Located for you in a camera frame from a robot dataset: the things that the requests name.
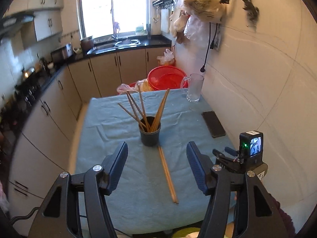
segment tiled wall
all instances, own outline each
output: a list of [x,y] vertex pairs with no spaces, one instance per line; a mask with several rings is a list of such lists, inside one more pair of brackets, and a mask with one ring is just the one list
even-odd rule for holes
[[[0,95],[5,94],[5,100],[14,92],[14,86],[20,82],[23,65],[27,70],[38,63],[39,57],[51,61],[50,53],[60,45],[58,35],[37,42],[32,47],[24,50],[21,32],[8,40],[3,40],[0,45]],[[5,100],[0,97],[0,108]]]
[[[252,1],[256,29],[247,27],[243,2],[230,1],[202,93],[236,149],[241,132],[264,133],[264,185],[298,231],[317,203],[317,24],[301,0]],[[177,66],[199,72],[207,43],[176,44]]]

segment power cord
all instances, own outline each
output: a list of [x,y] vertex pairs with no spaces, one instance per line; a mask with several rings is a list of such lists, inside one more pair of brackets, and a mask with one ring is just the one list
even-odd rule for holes
[[9,221],[9,224],[13,225],[16,221],[29,219],[34,214],[34,212],[37,211],[39,208],[40,208],[39,206],[36,206],[26,216],[15,216],[11,218]]
[[120,231],[120,230],[118,230],[118,229],[116,229],[116,228],[114,228],[116,231],[118,231],[119,233],[122,233],[122,234],[124,234],[124,235],[126,235],[126,236],[128,236],[128,237],[130,237],[130,238],[133,238],[131,235],[129,235],[129,234],[126,234],[126,233],[124,233],[123,231]]

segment table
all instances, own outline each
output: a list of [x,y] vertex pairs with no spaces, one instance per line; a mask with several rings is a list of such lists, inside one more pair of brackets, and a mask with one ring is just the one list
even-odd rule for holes
[[[155,115],[165,91],[142,93],[147,115]],[[139,94],[132,95],[140,105]],[[203,220],[209,196],[197,188],[186,156],[194,141],[215,162],[212,149],[233,145],[228,136],[212,138],[201,113],[211,108],[201,97],[190,103],[181,90],[171,90],[161,119],[160,144],[179,204],[172,202],[157,148],[141,143],[137,122],[118,105],[131,107],[125,95],[91,99],[77,154],[76,173],[82,173],[112,154],[120,141],[128,144],[128,158],[118,187],[106,202],[115,228],[129,234],[169,230]],[[230,206],[234,205],[231,196]],[[80,196],[84,215],[84,198]]]

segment plastic bag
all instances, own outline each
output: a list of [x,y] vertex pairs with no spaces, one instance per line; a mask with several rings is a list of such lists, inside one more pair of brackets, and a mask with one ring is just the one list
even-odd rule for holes
[[164,56],[158,56],[157,59],[160,65],[171,65],[174,63],[174,55],[169,49],[165,50]]
[[220,23],[225,5],[220,0],[183,0],[180,8],[206,22]]
[[0,207],[4,213],[9,211],[9,202],[7,200],[7,196],[5,195],[2,183],[0,182]]
[[180,17],[174,22],[174,26],[177,32],[184,32],[189,15],[182,13]]
[[209,29],[209,23],[201,21],[196,16],[191,15],[187,21],[184,36],[196,46],[205,48],[208,44],[209,36],[206,35]]

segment screw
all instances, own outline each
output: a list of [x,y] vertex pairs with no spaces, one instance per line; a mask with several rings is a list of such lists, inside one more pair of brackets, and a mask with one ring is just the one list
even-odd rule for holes
[[60,177],[61,177],[61,178],[65,178],[67,175],[68,175],[67,172],[61,172]]
[[102,169],[102,166],[101,166],[101,165],[95,165],[95,166],[93,167],[93,170],[94,170],[95,172],[100,171],[101,169]]
[[212,169],[214,169],[215,171],[220,171],[221,170],[221,166],[220,165],[214,165],[212,167]]
[[253,171],[248,171],[248,172],[247,172],[247,175],[248,175],[249,177],[254,177],[256,174],[255,174]]

